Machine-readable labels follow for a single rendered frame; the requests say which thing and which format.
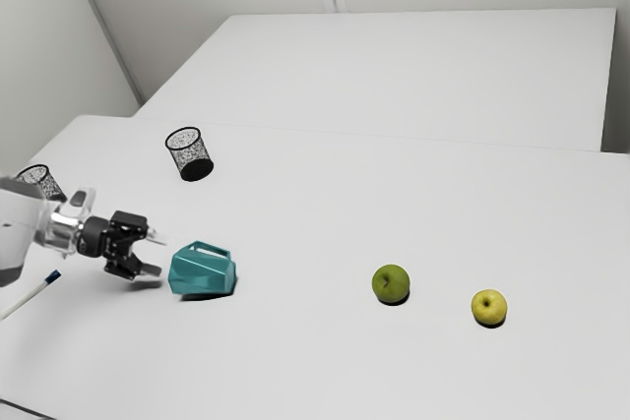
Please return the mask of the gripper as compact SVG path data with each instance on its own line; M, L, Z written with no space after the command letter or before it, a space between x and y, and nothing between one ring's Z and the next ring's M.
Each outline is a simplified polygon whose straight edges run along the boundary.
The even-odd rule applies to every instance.
M88 258L104 258L104 270L134 280L138 276L160 277L162 268L142 262L133 245L142 239L165 246L168 237L148 226L144 216L116 211L110 219L90 216L79 232L77 252Z

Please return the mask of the teal faceted mug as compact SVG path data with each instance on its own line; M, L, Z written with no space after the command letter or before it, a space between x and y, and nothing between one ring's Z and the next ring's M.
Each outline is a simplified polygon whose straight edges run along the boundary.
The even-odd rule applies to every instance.
M227 295L236 284L236 264L228 250L195 241L171 258L167 281L175 295Z

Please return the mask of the black mesh pen holder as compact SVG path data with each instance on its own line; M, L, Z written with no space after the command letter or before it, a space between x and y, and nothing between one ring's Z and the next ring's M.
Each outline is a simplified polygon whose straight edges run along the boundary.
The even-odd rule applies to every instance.
M49 201L60 203L67 201L65 193L52 176L49 167L45 164L34 164L24 168L15 178L20 182L37 186Z
M171 132L164 141L183 181L196 182L214 170L201 131L197 127L182 127Z

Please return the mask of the white pen with blue cap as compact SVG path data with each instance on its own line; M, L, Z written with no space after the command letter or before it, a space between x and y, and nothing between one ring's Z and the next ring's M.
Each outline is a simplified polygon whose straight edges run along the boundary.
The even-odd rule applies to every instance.
M13 315L16 311L26 305L29 301L31 301L35 296L45 290L49 285L55 282L58 278L60 278L62 273L59 270L54 270L51 272L39 285L31 289L29 292L21 296L16 302L12 303L6 309L0 311L0 322L6 320L11 315Z

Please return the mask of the dark green apple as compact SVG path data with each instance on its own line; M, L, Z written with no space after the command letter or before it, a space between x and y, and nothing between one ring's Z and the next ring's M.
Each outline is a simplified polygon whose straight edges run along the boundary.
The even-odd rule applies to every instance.
M371 279L372 291L385 304L397 304L410 294L410 276L398 265L385 265L374 272Z

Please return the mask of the yellow-green apple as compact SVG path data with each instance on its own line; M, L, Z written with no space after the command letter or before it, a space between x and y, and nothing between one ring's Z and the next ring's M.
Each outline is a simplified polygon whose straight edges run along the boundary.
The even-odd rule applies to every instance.
M501 292L495 289L483 289L473 296L471 309L473 318L479 324L494 327L505 321L508 305Z

